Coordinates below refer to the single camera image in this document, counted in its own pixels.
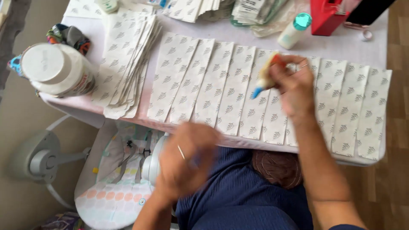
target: ring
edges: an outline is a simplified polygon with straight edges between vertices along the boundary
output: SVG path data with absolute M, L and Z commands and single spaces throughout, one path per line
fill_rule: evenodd
M 179 145 L 178 145 L 178 149 L 179 149 L 179 152 L 180 152 L 180 154 L 182 155 L 183 159 L 186 160 L 186 157 L 184 156 L 184 154 L 183 154 L 182 150 L 180 149 L 180 146 L 179 146 Z

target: person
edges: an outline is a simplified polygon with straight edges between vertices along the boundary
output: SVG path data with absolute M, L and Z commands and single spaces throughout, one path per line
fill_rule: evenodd
M 281 58 L 301 67 L 294 73 L 275 64 L 269 72 L 295 128 L 304 184 L 318 221 L 325 230 L 365 229 L 317 124 L 308 61 Z M 176 201 L 180 229 L 313 229 L 302 184 L 290 190 L 271 184 L 252 168 L 251 150 L 216 147 L 221 138 L 204 124 L 179 126 L 161 153 L 156 188 L 133 230 L 169 229 Z

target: table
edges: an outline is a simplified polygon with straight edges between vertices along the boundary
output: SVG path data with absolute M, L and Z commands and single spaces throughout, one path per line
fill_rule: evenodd
M 256 38 L 251 34 L 251 31 L 246 28 L 233 27 L 228 19 L 222 19 L 215 23 L 200 20 L 198 20 L 196 23 L 187 23 L 168 18 L 161 13 L 158 13 L 158 17 L 161 25 L 163 26 L 162 31 L 171 31 L 177 34 L 197 38 L 215 38 L 217 41 L 233 41 L 239 45 L 256 46 L 258 48 L 270 50 L 280 50 L 285 53 L 290 52 L 292 54 L 299 54 L 303 56 L 320 56 L 327 59 L 348 60 L 349 62 L 356 62 L 363 65 L 386 68 L 388 13 L 389 11 L 386 10 L 371 25 L 370 30 L 373 33 L 372 41 L 360 41 L 360 31 L 347 29 L 343 26 L 337 28 L 330 37 L 313 36 L 311 35 L 310 29 L 308 29 L 305 32 L 304 39 L 299 41 L 290 51 L 285 51 L 281 46 L 279 46 L 276 41 L 278 34 L 267 38 Z M 87 54 L 87 58 L 91 63 L 99 66 L 104 46 L 104 27 L 102 20 L 65 16 L 62 23 L 68 26 L 76 26 L 90 38 L 92 45 Z M 138 112 L 134 118 L 123 120 L 140 124 L 152 129 L 172 133 L 175 128 L 174 124 L 158 122 L 146 117 L 158 57 L 159 41 L 160 38 L 156 40 L 152 48 Z M 65 113 L 71 114 L 73 117 L 96 127 L 98 127 L 100 125 L 100 121 L 103 120 L 103 116 L 101 115 L 103 114 L 103 108 L 93 105 L 91 103 L 90 95 L 55 98 L 51 95 L 40 93 L 40 96 L 43 101 L 48 103 L 50 106 Z M 385 136 L 386 135 L 382 135 L 379 160 L 384 156 Z M 227 135 L 224 136 L 220 145 L 235 148 L 285 151 L 291 153 L 298 152 L 298 148 L 296 147 L 268 144 L 257 140 Z M 333 154 L 333 157 L 338 163 L 341 164 L 366 166 L 376 163 L 374 160 L 359 157 L 357 148 L 355 148 L 354 157 L 347 157 L 338 154 Z

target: small white bottle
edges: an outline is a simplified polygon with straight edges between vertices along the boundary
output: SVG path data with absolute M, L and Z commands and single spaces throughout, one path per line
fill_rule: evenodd
M 118 0 L 96 0 L 95 2 L 107 14 L 110 14 L 119 8 Z
M 307 13 L 299 13 L 284 29 L 278 38 L 278 43 L 285 49 L 291 49 L 303 36 L 304 30 L 306 30 L 312 22 L 311 15 Z

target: plastic container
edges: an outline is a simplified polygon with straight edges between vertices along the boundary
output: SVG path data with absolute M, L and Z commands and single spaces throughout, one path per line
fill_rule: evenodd
M 303 36 L 312 22 L 312 18 L 307 13 L 299 13 L 293 22 L 288 24 L 278 38 L 278 43 L 285 49 L 291 49 Z
M 40 92 L 79 96 L 95 86 L 95 70 L 76 49 L 63 44 L 39 43 L 21 55 L 21 71 Z
M 118 0 L 95 0 L 95 3 L 97 3 L 107 14 L 110 14 L 119 8 Z

